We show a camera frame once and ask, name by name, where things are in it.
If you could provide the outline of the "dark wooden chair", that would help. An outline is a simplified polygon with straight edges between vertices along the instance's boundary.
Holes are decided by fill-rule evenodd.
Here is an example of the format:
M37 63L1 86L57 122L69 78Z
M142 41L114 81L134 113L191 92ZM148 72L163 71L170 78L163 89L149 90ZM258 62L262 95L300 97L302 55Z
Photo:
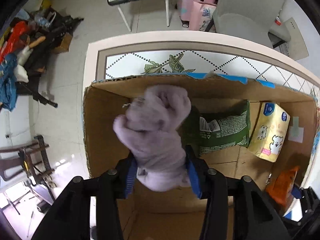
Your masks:
M1 147L1 193L23 182L35 194L50 203L55 200L52 189L54 169L49 163L49 145L42 135L16 146Z

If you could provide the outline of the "grey chair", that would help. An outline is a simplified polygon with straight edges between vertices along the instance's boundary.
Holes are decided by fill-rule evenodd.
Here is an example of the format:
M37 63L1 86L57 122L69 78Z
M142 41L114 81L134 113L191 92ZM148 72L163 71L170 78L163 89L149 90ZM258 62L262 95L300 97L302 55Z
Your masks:
M268 31L268 37L273 48L277 48L278 46L286 42L290 42L291 40L291 35L285 23L280 19L279 13L271 25L270 30Z
M216 32L272 48L268 37L285 0L218 0L213 13Z

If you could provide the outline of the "small cardboard box on floor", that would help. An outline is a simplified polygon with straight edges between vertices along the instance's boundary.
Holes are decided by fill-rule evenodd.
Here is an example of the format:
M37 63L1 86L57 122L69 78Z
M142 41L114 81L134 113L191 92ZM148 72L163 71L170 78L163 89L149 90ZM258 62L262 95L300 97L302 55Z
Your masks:
M55 46L51 52L53 54L61 54L69 52L69 47L71 45L73 36L70 33L65 33L63 38L61 38L61 41L58 42L57 46Z

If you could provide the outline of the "green wet wipes pack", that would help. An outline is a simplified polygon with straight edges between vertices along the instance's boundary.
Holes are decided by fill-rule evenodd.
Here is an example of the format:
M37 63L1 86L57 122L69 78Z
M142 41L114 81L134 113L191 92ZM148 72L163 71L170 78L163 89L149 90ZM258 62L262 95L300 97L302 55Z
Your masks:
M183 146L192 146L200 157L233 146L248 147L250 127L249 101L244 100L220 113L201 113L192 106L180 135Z

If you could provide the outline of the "white board against wall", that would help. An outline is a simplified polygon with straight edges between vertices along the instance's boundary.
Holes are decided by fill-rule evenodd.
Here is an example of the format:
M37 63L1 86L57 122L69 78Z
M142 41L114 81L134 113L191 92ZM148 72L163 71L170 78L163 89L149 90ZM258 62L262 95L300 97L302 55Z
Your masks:
M285 25L291 36L290 41L284 44L287 56L295 61L308 57L308 49L295 20L293 18L289 18L285 22Z

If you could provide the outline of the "grey chair front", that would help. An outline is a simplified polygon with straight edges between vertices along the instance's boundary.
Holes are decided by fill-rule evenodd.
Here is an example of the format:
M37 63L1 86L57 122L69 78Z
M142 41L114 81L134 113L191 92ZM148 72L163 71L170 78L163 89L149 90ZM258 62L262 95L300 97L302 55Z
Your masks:
M285 0L218 0L213 13L216 32L272 48L268 37Z

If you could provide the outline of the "grey chair rear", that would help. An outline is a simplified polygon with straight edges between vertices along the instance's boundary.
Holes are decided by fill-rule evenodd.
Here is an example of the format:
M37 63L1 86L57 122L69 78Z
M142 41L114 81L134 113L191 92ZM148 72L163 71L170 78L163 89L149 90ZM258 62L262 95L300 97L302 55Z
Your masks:
M278 46L286 42L290 42L291 40L291 35L285 23L280 19L279 13L271 25L270 30L268 31L268 37L273 48L277 48Z

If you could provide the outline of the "lilac cloth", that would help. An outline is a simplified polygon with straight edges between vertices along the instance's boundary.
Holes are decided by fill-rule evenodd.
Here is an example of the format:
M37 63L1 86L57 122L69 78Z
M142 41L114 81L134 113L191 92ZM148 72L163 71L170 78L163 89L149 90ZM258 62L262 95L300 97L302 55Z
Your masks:
M115 118L113 130L132 152L137 179L148 189L165 192L189 187L186 153L178 128L191 111L188 92L172 85L156 85L133 99L126 113Z

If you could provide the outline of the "orange panda snack bag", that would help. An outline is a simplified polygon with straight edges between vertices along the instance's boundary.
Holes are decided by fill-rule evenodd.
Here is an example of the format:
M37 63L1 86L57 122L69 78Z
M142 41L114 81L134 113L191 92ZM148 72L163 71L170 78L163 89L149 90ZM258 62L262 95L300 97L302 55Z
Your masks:
M281 171L265 188L266 193L282 208L287 206L300 166Z

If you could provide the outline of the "yellow Vinda tissue pack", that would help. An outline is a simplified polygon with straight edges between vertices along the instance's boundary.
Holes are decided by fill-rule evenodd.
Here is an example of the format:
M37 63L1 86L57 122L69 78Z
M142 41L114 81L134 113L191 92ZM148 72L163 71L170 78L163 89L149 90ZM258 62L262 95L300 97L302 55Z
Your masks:
M289 123L290 115L278 104L262 103L248 151L260 159L275 163L284 144Z

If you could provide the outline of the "pile of clothes on rack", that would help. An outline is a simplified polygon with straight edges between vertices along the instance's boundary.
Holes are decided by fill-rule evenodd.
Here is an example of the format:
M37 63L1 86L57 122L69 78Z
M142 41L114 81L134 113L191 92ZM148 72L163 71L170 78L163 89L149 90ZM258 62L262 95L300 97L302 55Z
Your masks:
M1 110L13 111L19 96L31 96L43 105L58 107L39 93L41 70L33 74L24 68L34 48L46 39L40 36L31 42L29 33L35 27L29 16L16 16L1 37Z

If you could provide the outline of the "pink paper bag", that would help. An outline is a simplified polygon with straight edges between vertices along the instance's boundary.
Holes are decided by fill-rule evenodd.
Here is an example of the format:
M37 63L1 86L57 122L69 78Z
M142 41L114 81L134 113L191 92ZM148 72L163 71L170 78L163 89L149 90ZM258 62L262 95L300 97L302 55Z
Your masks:
M193 1L191 9L189 29L193 31L209 31L213 26L213 13L216 9L215 3Z

